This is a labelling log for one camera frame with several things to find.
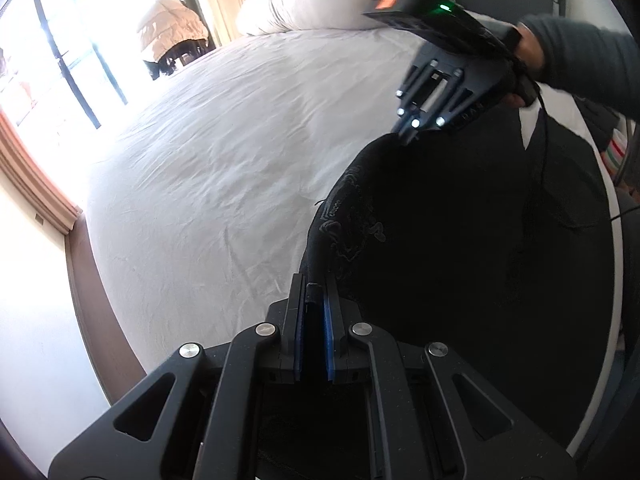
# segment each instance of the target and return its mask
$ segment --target wooden floor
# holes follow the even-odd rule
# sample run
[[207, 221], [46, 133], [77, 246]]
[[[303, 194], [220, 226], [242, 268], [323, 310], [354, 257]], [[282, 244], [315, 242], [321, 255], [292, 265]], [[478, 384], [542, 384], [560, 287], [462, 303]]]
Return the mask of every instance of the wooden floor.
[[114, 404], [145, 377], [102, 286], [84, 214], [65, 237], [71, 295], [89, 359]]

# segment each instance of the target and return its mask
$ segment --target person's arm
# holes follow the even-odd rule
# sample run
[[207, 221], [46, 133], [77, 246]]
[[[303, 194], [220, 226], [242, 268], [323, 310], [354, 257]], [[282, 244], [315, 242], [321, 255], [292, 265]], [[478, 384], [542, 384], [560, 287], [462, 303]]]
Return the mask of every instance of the person's arm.
[[527, 16], [522, 24], [516, 54], [540, 82], [640, 121], [640, 49], [632, 36], [555, 16]]

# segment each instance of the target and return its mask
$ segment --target white duvet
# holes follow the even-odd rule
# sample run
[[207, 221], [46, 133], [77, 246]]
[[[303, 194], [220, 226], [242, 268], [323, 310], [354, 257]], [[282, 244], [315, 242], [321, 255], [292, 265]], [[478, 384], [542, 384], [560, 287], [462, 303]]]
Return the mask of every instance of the white duvet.
[[[306, 27], [313, 2], [298, 3], [248, 1], [241, 28], [260, 35], [172, 76], [94, 166], [86, 214], [95, 260], [146, 370], [182, 343], [229, 341], [287, 296], [315, 204], [396, 119], [395, 91], [422, 40], [387, 28], [344, 30], [371, 25], [349, 6], [334, 30], [330, 21]], [[274, 22], [292, 31], [265, 34]], [[543, 92], [550, 114], [593, 145], [571, 97]], [[525, 144], [537, 106], [521, 111]], [[619, 327], [622, 237], [612, 225], [614, 316], [594, 406]]]

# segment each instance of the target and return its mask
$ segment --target orange light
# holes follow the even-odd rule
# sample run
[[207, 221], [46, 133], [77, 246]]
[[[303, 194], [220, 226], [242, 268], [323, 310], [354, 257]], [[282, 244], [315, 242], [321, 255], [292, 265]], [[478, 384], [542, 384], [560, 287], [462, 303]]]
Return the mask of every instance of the orange light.
[[378, 0], [376, 9], [389, 9], [396, 4], [398, 0]]

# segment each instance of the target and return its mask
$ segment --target beige jacket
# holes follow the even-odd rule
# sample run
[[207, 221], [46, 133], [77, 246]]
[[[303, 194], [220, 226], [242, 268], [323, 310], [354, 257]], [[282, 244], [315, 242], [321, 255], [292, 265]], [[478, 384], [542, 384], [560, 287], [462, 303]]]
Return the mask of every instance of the beige jacket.
[[158, 62], [167, 50], [185, 40], [205, 40], [207, 27], [180, 0], [156, 0], [138, 24], [144, 61]]

